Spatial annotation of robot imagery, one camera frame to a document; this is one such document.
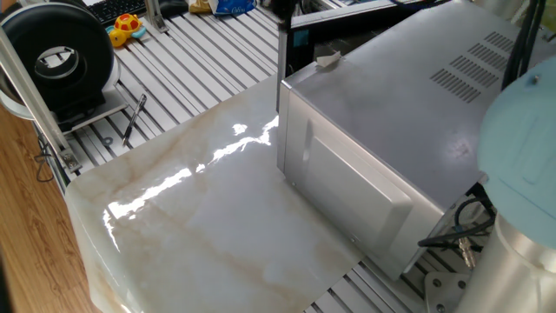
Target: ventilation slot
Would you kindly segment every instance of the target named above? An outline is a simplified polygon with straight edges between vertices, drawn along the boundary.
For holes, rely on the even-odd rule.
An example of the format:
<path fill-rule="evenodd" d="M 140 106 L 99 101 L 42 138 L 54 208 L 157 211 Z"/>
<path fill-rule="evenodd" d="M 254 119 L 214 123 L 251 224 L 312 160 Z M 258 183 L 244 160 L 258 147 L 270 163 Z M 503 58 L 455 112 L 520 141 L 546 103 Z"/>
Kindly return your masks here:
<path fill-rule="evenodd" d="M 513 49 L 513 40 L 508 39 L 496 31 L 492 32 L 490 35 L 486 36 L 485 41 L 490 43 L 494 47 L 500 48 L 507 53 L 511 53 Z"/>
<path fill-rule="evenodd" d="M 472 102 L 478 95 L 480 95 L 478 90 L 471 87 L 447 70 L 440 70 L 430 79 L 467 103 Z"/>
<path fill-rule="evenodd" d="M 486 88 L 498 80 L 494 74 L 465 57 L 458 57 L 450 65 Z"/>
<path fill-rule="evenodd" d="M 498 53 L 488 49 L 484 45 L 477 43 L 469 51 L 471 55 L 476 56 L 479 60 L 494 67 L 496 70 L 504 71 L 507 65 L 507 59 Z"/>

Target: keyboard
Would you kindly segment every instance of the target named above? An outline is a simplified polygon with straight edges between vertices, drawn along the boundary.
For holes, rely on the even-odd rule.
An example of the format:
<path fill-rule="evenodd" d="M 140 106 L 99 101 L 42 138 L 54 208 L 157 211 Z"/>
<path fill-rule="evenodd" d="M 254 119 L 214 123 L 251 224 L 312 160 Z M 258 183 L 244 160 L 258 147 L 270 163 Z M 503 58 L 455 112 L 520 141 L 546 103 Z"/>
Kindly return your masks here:
<path fill-rule="evenodd" d="M 140 14 L 145 9 L 144 0 L 103 0 L 99 3 L 87 6 L 96 19 L 104 26 L 112 26 L 116 19 L 125 13 Z"/>

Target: marble slab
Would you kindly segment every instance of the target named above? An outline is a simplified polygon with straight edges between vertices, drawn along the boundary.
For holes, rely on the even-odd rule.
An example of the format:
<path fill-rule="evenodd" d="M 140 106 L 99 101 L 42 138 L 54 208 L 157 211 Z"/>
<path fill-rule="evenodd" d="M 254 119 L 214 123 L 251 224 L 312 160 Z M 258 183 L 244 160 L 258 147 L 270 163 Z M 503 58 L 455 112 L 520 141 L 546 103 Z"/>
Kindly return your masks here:
<path fill-rule="evenodd" d="M 103 312 L 302 312 L 361 260 L 276 167 L 275 79 L 69 185 Z"/>

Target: black wire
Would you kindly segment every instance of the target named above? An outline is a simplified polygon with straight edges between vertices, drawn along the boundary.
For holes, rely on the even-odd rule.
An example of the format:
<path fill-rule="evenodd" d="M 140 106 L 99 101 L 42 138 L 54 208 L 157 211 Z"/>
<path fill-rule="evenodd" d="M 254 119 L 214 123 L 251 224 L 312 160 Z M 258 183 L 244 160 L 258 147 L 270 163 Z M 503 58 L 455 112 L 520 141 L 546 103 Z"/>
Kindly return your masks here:
<path fill-rule="evenodd" d="M 529 38 L 527 39 L 525 52 L 523 54 L 523 60 L 521 61 L 520 76 L 525 74 L 529 69 L 529 61 L 531 60 L 531 55 L 533 53 L 533 47 L 535 45 L 535 40 L 537 39 L 537 33 L 539 32 L 540 21 L 542 15 L 545 13 L 546 0 L 539 0 L 539 7 L 533 19 L 533 25 L 531 26 L 531 32 Z"/>
<path fill-rule="evenodd" d="M 520 65 L 523 60 L 525 46 L 529 38 L 529 32 L 533 23 L 534 15 L 537 10 L 539 0 L 531 0 L 527 14 L 521 25 L 521 30 L 518 38 L 513 46 L 512 53 L 507 62 L 506 71 L 504 72 L 504 80 L 502 81 L 502 90 L 504 90 L 510 83 L 515 81 L 520 73 Z"/>
<path fill-rule="evenodd" d="M 455 243 L 430 243 L 421 247 L 426 247 L 426 248 L 441 248 L 441 249 L 456 249 L 458 250 L 460 248 L 459 245 L 455 244 Z M 481 252 L 483 250 L 483 247 L 479 246 L 479 245 L 472 245 L 471 246 L 471 250 L 475 251 L 475 252 Z"/>
<path fill-rule="evenodd" d="M 444 242 L 446 240 L 453 240 L 453 239 L 460 239 L 463 237 L 467 237 L 467 236 L 472 236 L 482 230 L 486 230 L 487 228 L 491 227 L 494 225 L 494 221 L 496 220 L 496 217 L 491 217 L 488 219 L 488 221 L 479 224 L 469 230 L 465 230 L 465 231 L 461 231 L 461 232 L 457 232 L 454 234 L 448 234 L 448 235 L 443 235 L 443 236 L 436 236 L 436 237 L 432 237 L 432 238 L 427 238 L 427 239 L 423 239 L 421 241 L 419 241 L 417 244 L 419 244 L 420 247 L 427 247 L 429 244 L 431 243 L 438 243 L 438 242 Z"/>
<path fill-rule="evenodd" d="M 432 1 L 432 2 L 428 1 L 430 3 L 416 4 L 416 3 L 403 3 L 399 0 L 390 0 L 391 3 L 394 3 L 401 8 L 410 9 L 410 10 L 430 9 L 439 6 L 441 4 L 448 3 L 450 1 L 452 0 L 439 0 L 439 1 Z"/>
<path fill-rule="evenodd" d="M 455 211 L 455 213 L 453 214 L 453 221 L 454 221 L 454 223 L 455 223 L 456 229 L 458 228 L 458 226 L 460 226 L 460 214 L 461 214 L 461 211 L 463 211 L 463 209 L 465 209 L 465 208 L 466 208 L 469 204 L 471 204 L 471 203 L 482 202 L 482 201 L 485 201 L 485 200 L 487 200 L 486 197 L 475 197 L 475 198 L 473 198 L 473 199 L 469 199 L 469 200 L 466 200 L 466 201 L 462 202 L 462 203 L 460 204 L 460 206 L 458 207 L 458 209 L 457 209 L 457 210 Z"/>
<path fill-rule="evenodd" d="M 41 172 L 43 171 L 43 166 L 46 163 L 46 158 L 47 157 L 52 157 L 51 154 L 46 153 L 46 149 L 48 148 L 48 145 L 43 145 L 43 147 L 41 148 L 41 153 L 38 156 L 34 156 L 35 162 L 37 162 L 38 165 L 38 170 L 36 170 L 36 180 L 39 183 L 47 183 L 49 181 L 51 181 L 52 179 L 54 179 L 54 174 L 52 175 L 51 178 L 49 179 L 41 179 Z"/>

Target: yellow toy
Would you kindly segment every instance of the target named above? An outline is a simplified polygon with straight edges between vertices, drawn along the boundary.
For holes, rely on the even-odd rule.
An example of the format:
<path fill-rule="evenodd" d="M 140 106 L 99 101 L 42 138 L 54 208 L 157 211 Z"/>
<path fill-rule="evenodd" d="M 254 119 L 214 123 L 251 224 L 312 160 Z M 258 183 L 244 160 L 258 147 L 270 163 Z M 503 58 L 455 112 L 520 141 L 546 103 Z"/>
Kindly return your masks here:
<path fill-rule="evenodd" d="M 110 41 L 114 48 L 117 48 L 125 43 L 128 38 L 139 38 L 147 32 L 147 29 L 142 26 L 137 15 L 122 14 L 114 23 L 106 29 L 110 37 Z"/>

